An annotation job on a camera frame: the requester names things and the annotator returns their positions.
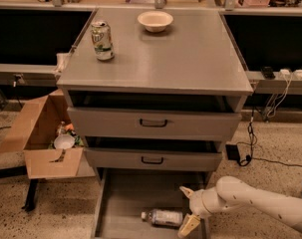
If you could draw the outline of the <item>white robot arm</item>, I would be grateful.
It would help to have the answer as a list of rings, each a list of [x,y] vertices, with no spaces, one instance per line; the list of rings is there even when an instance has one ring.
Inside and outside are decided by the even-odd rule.
[[[188,236],[202,219],[243,206],[254,207],[302,234],[301,198],[257,189],[233,176],[219,178],[208,189],[193,191],[184,186],[179,189],[188,198],[191,211],[178,230],[179,238]]]

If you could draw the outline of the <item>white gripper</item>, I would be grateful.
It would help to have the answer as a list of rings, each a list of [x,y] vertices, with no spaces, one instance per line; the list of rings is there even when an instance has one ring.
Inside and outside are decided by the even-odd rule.
[[[177,232],[179,238],[185,238],[200,224],[200,218],[210,217],[220,210],[220,202],[215,188],[193,191],[181,186],[179,189],[189,199],[189,209],[193,213],[185,215]]]

